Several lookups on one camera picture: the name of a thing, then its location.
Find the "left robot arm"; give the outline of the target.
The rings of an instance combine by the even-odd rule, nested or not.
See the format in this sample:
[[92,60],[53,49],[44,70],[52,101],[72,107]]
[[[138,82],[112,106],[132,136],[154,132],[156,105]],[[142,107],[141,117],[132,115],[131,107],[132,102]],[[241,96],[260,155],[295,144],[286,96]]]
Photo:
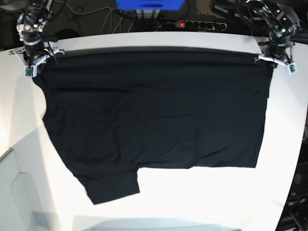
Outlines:
[[294,9],[280,2],[264,0],[245,0],[245,5],[260,16],[267,25],[268,37],[258,43],[262,55],[260,59],[269,60],[280,65],[293,63],[293,46],[291,37],[300,28],[300,19]]

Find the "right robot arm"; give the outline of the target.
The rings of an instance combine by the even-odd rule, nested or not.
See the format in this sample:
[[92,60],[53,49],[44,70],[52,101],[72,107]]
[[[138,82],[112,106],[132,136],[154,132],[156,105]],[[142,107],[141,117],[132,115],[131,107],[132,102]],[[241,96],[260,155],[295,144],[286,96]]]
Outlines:
[[63,1],[57,12],[52,11],[52,0],[26,0],[24,12],[20,14],[16,23],[19,39],[23,42],[22,51],[25,64],[31,66],[42,57],[55,58],[55,52],[51,48],[51,42],[57,42],[55,36],[48,36],[45,29],[64,10],[67,1]]

